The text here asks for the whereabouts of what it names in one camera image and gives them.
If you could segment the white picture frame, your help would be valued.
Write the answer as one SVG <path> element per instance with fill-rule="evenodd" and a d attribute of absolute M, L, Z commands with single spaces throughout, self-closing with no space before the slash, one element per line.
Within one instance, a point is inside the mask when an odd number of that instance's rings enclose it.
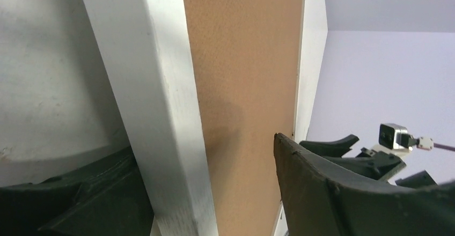
<path fill-rule="evenodd" d="M 272 235 L 303 0 L 83 0 L 161 235 Z"/>

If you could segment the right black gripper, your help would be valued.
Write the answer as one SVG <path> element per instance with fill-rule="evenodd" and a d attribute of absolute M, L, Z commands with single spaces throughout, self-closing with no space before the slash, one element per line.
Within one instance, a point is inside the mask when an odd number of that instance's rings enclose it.
<path fill-rule="evenodd" d="M 301 141 L 299 145 L 349 171 L 377 181 L 388 181 L 406 167 L 401 158 L 384 152 L 376 153 L 372 157 L 342 158 L 358 141 L 359 138 L 351 134 L 337 141 Z M 395 184 L 407 188 L 422 188 L 437 183 L 427 171 L 423 170 L 407 178 L 396 180 Z"/>

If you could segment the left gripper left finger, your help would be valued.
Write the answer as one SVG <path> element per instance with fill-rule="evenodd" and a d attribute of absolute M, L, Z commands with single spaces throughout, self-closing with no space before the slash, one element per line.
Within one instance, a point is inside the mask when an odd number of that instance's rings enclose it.
<path fill-rule="evenodd" d="M 40 183 L 1 188 L 1 235 L 149 235 L 153 220 L 130 147 Z"/>

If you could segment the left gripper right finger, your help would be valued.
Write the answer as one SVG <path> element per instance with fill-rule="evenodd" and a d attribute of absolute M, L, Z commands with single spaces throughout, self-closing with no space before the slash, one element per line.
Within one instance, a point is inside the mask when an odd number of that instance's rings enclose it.
<path fill-rule="evenodd" d="M 454 183 L 407 188 L 349 171 L 274 136 L 290 235 L 454 235 Z"/>

